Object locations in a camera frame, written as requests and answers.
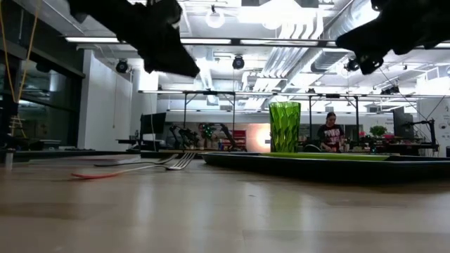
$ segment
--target green plant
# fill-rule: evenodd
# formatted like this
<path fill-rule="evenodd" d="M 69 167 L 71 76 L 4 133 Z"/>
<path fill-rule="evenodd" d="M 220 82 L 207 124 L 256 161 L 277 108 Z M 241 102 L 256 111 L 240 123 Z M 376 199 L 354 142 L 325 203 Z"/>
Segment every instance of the green plant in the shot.
<path fill-rule="evenodd" d="M 382 136 L 383 134 L 386 134 L 387 129 L 384 126 L 372 126 L 371 127 L 371 134 L 372 136 Z"/>
<path fill-rule="evenodd" d="M 301 105 L 296 102 L 271 103 L 269 110 L 274 151 L 296 153 L 300 133 Z"/>

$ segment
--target table surface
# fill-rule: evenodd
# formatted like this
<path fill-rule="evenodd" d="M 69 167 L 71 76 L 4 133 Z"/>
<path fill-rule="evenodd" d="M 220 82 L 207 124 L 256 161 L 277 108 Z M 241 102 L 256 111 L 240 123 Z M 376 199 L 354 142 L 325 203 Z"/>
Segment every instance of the table surface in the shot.
<path fill-rule="evenodd" d="M 99 181 L 15 164 L 0 178 L 0 252 L 448 252 L 450 182 L 331 186 L 193 161 Z"/>

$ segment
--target black tray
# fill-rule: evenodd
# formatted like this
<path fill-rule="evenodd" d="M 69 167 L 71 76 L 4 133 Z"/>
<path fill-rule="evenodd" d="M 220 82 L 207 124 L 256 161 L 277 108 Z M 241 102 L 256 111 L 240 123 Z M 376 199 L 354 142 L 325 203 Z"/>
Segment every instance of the black tray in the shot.
<path fill-rule="evenodd" d="M 331 181 L 401 181 L 449 178 L 450 160 L 433 157 L 390 157 L 385 161 L 349 161 L 266 157 L 259 154 L 204 153 L 207 164 L 266 174 Z"/>

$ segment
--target green vase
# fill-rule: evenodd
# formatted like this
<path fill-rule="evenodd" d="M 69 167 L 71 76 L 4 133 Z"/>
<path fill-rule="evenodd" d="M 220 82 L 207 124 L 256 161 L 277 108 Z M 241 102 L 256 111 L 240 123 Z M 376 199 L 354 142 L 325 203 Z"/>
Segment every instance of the green vase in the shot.
<path fill-rule="evenodd" d="M 272 151 L 296 153 L 300 132 L 301 104 L 296 102 L 271 103 L 269 111 Z"/>

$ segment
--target ceiling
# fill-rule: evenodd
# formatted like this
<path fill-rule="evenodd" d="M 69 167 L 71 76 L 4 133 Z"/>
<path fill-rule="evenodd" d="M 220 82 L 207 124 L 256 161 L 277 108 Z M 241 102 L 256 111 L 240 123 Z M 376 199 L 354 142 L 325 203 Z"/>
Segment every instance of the ceiling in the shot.
<path fill-rule="evenodd" d="M 15 0 L 29 12 L 34 12 L 35 0 Z M 65 0 L 42 0 L 39 18 L 67 37 L 113 37 L 114 34 L 104 26 L 88 17 L 82 24 L 69 14 Z M 286 39 L 335 39 L 347 30 L 357 27 L 376 17 L 367 10 L 369 0 L 323 0 L 320 10 L 301 8 L 294 0 L 266 1 L 260 7 L 243 6 L 245 0 L 230 1 L 180 1 L 185 10 L 181 20 L 181 37 L 205 38 L 286 38 Z M 224 14 L 224 23 L 213 28 L 206 22 L 211 5 L 218 13 Z M 211 21 L 218 21 L 218 14 L 211 15 Z M 277 20 L 283 24 L 274 30 L 267 29 Z M 89 45 L 96 55 L 116 61 L 128 58 L 134 67 L 140 67 L 134 48 L 128 45 Z M 320 48 L 273 48 L 266 46 L 187 46 L 196 59 L 205 58 L 208 62 L 198 77 L 205 88 L 216 90 L 240 89 L 244 91 L 305 92 L 315 88 L 324 93 L 376 93 L 393 82 L 400 85 L 404 93 L 419 94 L 426 89 L 417 90 L 418 82 L 446 77 L 443 69 L 450 65 L 449 51 L 412 51 L 404 56 L 390 53 L 385 57 L 383 67 L 368 76 L 360 72 L 348 73 L 343 69 L 351 53 L 327 51 Z M 234 70 L 231 63 L 235 55 L 242 55 L 245 67 Z M 160 73 L 159 83 L 163 89 L 186 89 L 194 79 L 174 74 Z M 448 87 L 432 89 L 435 94 L 444 94 Z M 253 101 L 252 107 L 264 106 Z"/>

